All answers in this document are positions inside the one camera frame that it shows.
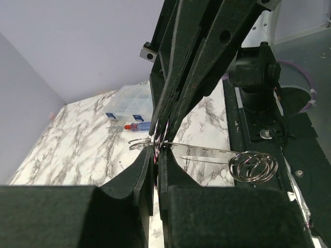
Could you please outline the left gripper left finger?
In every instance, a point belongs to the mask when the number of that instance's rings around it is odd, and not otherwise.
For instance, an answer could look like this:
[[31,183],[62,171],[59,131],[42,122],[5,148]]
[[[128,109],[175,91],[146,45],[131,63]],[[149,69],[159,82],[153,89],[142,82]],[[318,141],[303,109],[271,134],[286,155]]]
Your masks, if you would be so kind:
[[151,150],[97,186],[1,187],[1,247],[147,247]]

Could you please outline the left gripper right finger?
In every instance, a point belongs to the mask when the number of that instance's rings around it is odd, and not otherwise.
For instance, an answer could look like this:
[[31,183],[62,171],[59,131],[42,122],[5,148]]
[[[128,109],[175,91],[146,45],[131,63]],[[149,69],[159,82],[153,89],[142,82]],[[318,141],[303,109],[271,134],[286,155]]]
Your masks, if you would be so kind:
[[165,247],[312,247],[298,208],[274,189],[203,187],[172,151],[158,158]]

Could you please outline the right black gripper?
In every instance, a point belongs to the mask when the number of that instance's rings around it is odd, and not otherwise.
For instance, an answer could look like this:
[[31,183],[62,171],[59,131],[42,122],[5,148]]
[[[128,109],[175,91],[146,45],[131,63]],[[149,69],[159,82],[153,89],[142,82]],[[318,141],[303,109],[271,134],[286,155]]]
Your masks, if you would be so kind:
[[262,12],[278,1],[165,1],[151,42],[143,46],[152,60],[155,125],[173,136],[184,117],[215,89]]

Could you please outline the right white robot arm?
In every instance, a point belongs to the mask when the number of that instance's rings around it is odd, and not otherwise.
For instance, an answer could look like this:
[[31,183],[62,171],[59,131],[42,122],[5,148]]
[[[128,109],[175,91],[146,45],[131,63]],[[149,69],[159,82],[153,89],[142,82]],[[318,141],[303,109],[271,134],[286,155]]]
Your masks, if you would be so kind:
[[227,73],[239,88],[271,88],[280,67],[265,42],[243,48],[258,18],[278,1],[164,1],[151,42],[149,134],[173,140],[185,116]]

